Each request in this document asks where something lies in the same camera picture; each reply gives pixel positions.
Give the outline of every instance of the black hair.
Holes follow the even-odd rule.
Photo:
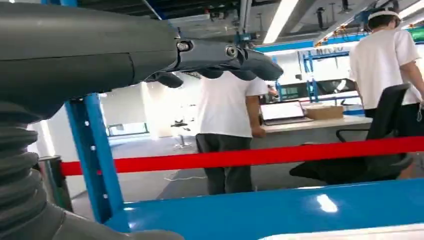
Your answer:
[[[370,13],[371,14],[375,14],[375,13],[378,13],[378,12],[381,12],[381,11],[386,11],[386,9],[384,9],[384,8],[377,8],[377,9],[375,9],[373,11],[370,11]],[[396,27],[399,26],[399,24],[401,23],[401,20],[397,16],[394,16],[394,15],[380,15],[380,16],[376,16],[376,17],[371,18],[368,21],[367,26],[372,31],[372,30],[374,30],[376,28],[379,28],[379,27],[386,27],[386,26],[388,26],[390,24],[390,22],[393,21],[393,20],[396,21]]]

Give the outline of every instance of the laptop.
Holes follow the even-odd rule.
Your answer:
[[[267,126],[313,121],[305,116],[298,100],[263,104],[260,110],[263,123]]]

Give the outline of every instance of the laptop screen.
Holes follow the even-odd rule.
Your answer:
[[[304,117],[301,103],[299,101],[280,102],[260,106],[263,120],[288,119]]]

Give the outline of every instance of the stool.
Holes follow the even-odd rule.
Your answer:
[[[183,123],[183,121],[175,121],[175,124],[171,125],[172,128],[182,128],[185,131],[190,131],[190,128],[186,127],[188,126],[187,123]],[[178,149],[184,149],[186,147],[191,147],[192,143],[191,142],[186,142],[184,140],[184,136],[182,134],[178,134],[179,139],[181,140],[181,143],[177,143],[175,144],[174,148],[178,148]]]

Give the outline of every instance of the blue tabletop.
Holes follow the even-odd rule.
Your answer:
[[[258,240],[414,223],[424,223],[424,179],[127,203],[106,225],[170,230],[186,240]]]

